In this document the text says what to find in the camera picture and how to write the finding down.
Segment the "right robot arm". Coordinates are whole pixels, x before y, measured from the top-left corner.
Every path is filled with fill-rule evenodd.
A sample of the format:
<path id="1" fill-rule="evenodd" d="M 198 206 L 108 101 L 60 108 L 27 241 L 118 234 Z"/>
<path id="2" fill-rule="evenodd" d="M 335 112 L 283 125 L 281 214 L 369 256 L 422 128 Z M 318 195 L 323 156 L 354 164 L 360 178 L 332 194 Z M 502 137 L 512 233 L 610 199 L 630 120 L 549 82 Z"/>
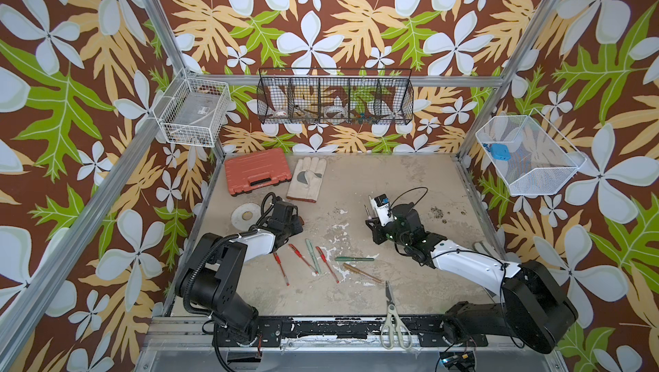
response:
<path id="1" fill-rule="evenodd" d="M 427 231 L 412 203 L 392 206 L 379 196 L 370 204 L 365 223 L 374 243 L 390 241 L 399 255 L 467 279 L 498 298 L 451 307 L 441 326 L 449 343 L 466 343 L 475 335 L 507 336 L 548 354 L 576 323 L 578 310 L 542 263 L 500 260 Z"/>

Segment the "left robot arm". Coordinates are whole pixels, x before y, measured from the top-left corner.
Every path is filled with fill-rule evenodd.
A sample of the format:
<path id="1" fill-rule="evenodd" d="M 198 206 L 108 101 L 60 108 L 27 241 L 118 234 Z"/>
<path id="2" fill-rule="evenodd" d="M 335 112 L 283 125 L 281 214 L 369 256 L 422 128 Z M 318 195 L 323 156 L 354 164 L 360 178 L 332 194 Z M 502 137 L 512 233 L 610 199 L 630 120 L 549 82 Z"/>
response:
<path id="1" fill-rule="evenodd" d="M 175 284 L 184 309 L 209 317 L 214 330 L 234 342 L 252 344 L 258 335 L 258 311 L 237 292 L 243 265 L 274 254 L 302 233 L 303 225 L 298 207 L 270 192 L 262 201 L 261 216 L 247 231 L 204 234 Z"/>

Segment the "light green pen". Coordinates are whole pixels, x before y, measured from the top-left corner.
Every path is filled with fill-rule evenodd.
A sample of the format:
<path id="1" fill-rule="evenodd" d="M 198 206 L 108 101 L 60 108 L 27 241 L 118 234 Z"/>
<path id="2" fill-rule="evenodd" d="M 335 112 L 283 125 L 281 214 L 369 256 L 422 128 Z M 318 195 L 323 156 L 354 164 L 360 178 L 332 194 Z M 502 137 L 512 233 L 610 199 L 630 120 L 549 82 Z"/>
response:
<path id="1" fill-rule="evenodd" d="M 315 269 L 315 272 L 317 274 L 321 274 L 322 270 L 320 268 L 319 261 L 317 260 L 316 251 L 315 251 L 314 245 L 312 244 L 312 241 L 310 239 L 306 238 L 305 239 L 305 245 L 307 246 L 307 250 L 309 252 L 309 255 L 312 258 L 313 267 Z"/>

